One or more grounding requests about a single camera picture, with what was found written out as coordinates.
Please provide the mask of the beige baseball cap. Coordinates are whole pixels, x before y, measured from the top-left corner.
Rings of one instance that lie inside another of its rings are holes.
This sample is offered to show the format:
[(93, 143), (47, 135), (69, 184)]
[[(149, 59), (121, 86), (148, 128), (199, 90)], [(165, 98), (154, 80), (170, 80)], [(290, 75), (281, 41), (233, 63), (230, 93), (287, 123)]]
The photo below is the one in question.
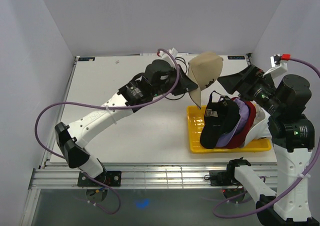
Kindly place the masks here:
[(188, 92), (189, 97), (200, 110), (202, 106), (202, 91), (210, 87), (221, 75), (223, 58), (212, 51), (203, 52), (189, 62), (188, 78), (197, 85)]

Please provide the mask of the black baseball cap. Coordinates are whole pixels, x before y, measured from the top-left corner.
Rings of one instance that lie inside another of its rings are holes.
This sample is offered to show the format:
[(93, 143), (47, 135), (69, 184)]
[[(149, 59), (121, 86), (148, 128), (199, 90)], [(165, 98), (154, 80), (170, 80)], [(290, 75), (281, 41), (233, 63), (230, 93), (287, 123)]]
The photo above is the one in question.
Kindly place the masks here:
[(205, 149), (216, 148), (219, 138), (230, 133), (239, 119), (239, 107), (230, 97), (221, 95), (219, 101), (214, 102), (213, 96), (210, 95), (204, 111), (200, 144)]

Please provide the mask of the purple baseball cap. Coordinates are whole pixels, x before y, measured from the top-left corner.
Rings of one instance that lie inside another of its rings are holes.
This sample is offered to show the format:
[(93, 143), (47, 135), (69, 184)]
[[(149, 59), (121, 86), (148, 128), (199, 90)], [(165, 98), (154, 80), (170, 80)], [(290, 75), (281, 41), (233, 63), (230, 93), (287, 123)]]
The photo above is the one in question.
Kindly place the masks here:
[(226, 147), (227, 144), (231, 141), (234, 135), (241, 132), (241, 130), (245, 127), (245, 124), (248, 121), (250, 110), (249, 107), (240, 100), (238, 97), (232, 99), (238, 106), (239, 109), (239, 120), (235, 124), (233, 130), (231, 132), (223, 134), (217, 141), (216, 147), (223, 148)]

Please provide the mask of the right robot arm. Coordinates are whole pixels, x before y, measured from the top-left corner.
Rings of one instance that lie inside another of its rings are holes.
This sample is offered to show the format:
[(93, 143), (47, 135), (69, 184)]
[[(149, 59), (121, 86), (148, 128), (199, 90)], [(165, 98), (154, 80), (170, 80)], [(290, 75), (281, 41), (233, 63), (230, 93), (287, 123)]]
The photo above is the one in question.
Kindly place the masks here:
[(315, 128), (304, 115), (312, 96), (309, 82), (296, 74), (285, 75), (275, 86), (272, 76), (254, 65), (218, 78), (229, 93), (254, 101), (268, 114), (268, 129), (277, 160), (277, 188), (269, 188), (245, 159), (233, 159), (226, 180), (240, 183), (255, 203), (254, 214), (264, 226), (317, 226), (308, 200), (309, 171), (318, 159)]

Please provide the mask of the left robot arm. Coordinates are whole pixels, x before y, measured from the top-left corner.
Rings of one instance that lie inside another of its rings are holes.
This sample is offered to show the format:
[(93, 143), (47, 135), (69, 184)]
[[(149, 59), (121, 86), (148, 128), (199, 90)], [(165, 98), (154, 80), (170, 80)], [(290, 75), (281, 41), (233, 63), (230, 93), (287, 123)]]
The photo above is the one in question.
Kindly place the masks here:
[(152, 102), (154, 98), (165, 93), (179, 96), (197, 88), (198, 85), (180, 68), (156, 59), (144, 72), (135, 75), (121, 87), (101, 109), (69, 124), (59, 122), (54, 127), (56, 143), (71, 169), (80, 169), (95, 186), (100, 186), (106, 181), (106, 170), (86, 149), (87, 144), (109, 126), (137, 112), (143, 104)]

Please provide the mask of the yellow plastic tray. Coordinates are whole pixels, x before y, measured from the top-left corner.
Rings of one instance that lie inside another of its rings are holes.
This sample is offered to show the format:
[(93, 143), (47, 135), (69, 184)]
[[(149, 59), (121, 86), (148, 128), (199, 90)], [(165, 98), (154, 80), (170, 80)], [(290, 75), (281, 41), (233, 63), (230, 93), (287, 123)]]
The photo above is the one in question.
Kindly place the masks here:
[(213, 154), (213, 153), (260, 153), (267, 152), (272, 149), (272, 143), (270, 139), (255, 139), (252, 140), (244, 148), (214, 148), (206, 149), (200, 143), (200, 136), (204, 128), (204, 113), (206, 106), (202, 105), (201, 109), (197, 106), (190, 105), (186, 109), (187, 127), (188, 127), (188, 139), (189, 149), (194, 154)]

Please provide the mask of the red baseball cap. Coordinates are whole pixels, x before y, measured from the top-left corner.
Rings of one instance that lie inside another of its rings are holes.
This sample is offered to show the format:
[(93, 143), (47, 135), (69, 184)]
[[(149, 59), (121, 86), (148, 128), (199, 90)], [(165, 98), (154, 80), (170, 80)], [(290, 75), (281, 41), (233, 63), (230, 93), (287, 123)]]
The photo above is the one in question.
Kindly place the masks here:
[(235, 133), (230, 141), (226, 146), (224, 146), (225, 149), (243, 147), (246, 136), (249, 133), (256, 117), (256, 107), (250, 101), (242, 101), (238, 97), (233, 97), (232, 100), (239, 107), (240, 123), (236, 127)]

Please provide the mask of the white baseball cap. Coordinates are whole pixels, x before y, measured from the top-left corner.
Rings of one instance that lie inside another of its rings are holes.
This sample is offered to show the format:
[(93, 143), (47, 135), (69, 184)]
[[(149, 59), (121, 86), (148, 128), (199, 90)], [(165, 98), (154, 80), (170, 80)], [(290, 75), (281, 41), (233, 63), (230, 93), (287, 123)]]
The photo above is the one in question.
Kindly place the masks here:
[(253, 124), (247, 133), (242, 148), (246, 147), (251, 141), (259, 139), (270, 139), (272, 137), (268, 128), (268, 120), (270, 114), (264, 110), (261, 106), (254, 103), (256, 109), (255, 118)]

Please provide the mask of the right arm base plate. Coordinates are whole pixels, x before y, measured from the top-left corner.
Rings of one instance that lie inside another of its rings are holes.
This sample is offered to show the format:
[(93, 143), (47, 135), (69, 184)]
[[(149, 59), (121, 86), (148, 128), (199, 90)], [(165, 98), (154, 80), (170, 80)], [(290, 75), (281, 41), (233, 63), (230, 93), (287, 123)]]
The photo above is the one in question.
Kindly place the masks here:
[(241, 186), (242, 184), (236, 180), (235, 171), (215, 171), (210, 170), (203, 179), (209, 181), (211, 186)]

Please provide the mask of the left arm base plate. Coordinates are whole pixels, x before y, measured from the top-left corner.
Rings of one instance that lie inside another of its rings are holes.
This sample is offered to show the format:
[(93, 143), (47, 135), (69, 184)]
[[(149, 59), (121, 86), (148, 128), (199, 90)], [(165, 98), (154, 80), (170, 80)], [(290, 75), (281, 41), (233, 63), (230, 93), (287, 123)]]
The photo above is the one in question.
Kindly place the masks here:
[[(94, 178), (110, 187), (119, 187), (121, 185), (122, 172), (121, 171), (107, 171)], [(85, 173), (80, 172), (77, 180), (78, 187), (101, 187), (102, 185), (89, 179)]]

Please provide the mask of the aluminium frame rail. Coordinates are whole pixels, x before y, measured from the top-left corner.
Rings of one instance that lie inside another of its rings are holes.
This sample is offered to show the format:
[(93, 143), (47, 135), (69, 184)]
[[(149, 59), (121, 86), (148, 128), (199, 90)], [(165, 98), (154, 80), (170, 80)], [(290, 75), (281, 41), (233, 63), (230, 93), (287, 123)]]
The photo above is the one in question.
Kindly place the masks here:
[[(154, 55), (95, 57), (78, 61), (71, 71), (65, 101), (100, 105), (145, 70)], [(86, 199), (78, 187), (78, 169), (45, 152), (34, 170), (22, 226), (261, 226), (257, 216), (220, 219), (212, 208), (224, 196), (204, 176), (224, 170), (229, 160), (244, 157), (254, 170), (277, 182), (273, 149), (259, 153), (190, 151), (186, 93), (179, 100), (161, 101), (118, 121), (88, 144), (88, 150), (110, 171), (122, 171), (121, 209), (108, 215)]]

